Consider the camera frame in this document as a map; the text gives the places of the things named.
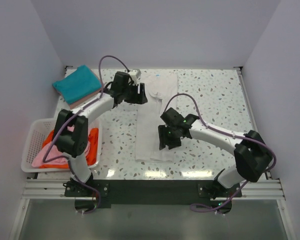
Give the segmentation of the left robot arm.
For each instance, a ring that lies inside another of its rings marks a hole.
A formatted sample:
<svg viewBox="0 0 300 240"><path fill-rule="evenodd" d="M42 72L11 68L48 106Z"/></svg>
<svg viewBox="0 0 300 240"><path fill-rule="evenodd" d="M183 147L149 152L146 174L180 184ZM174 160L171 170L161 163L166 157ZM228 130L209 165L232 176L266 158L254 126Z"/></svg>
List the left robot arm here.
<svg viewBox="0 0 300 240"><path fill-rule="evenodd" d="M148 102L139 69L116 72L112 82L76 113L63 109L57 116L51 146L56 146L67 160L71 178L77 181L75 189L82 196L89 196L94 190L94 184L89 181L93 178L92 172L84 154L89 124L122 102L138 105Z"/></svg>

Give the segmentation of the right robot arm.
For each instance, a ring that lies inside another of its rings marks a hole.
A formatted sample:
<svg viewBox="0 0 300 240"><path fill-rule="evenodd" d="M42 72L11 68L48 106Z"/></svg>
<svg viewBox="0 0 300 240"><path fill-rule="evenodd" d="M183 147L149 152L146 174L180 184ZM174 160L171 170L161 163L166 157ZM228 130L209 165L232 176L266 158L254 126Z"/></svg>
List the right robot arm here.
<svg viewBox="0 0 300 240"><path fill-rule="evenodd" d="M242 181L256 183L273 161L260 134L254 130L241 133L203 123L198 115L182 116L172 107L162 113L164 124L158 126L159 149L174 149L183 138L204 141L232 154L235 164L219 172L206 186L210 194L225 196Z"/></svg>

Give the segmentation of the white t shirt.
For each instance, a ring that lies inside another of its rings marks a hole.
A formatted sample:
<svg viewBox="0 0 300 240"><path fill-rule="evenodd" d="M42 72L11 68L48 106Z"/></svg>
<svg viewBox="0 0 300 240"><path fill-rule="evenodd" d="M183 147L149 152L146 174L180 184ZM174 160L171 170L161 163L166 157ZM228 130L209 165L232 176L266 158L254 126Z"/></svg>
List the white t shirt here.
<svg viewBox="0 0 300 240"><path fill-rule="evenodd" d="M135 160L137 162L174 161L171 150L159 150L158 126L164 122L160 116L168 101L178 93L178 75L144 73L141 82L145 84L147 103L137 106Z"/></svg>

